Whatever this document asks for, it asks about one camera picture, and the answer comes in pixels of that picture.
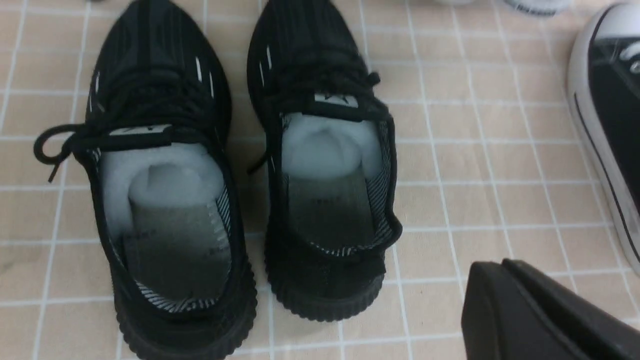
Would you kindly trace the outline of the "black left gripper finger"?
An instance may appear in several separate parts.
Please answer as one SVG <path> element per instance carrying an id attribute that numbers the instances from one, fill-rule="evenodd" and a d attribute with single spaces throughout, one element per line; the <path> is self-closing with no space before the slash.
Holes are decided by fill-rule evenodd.
<path id="1" fill-rule="evenodd" d="M 470 266 L 461 315 L 469 360 L 637 360 L 640 333 L 523 260 Z"/>

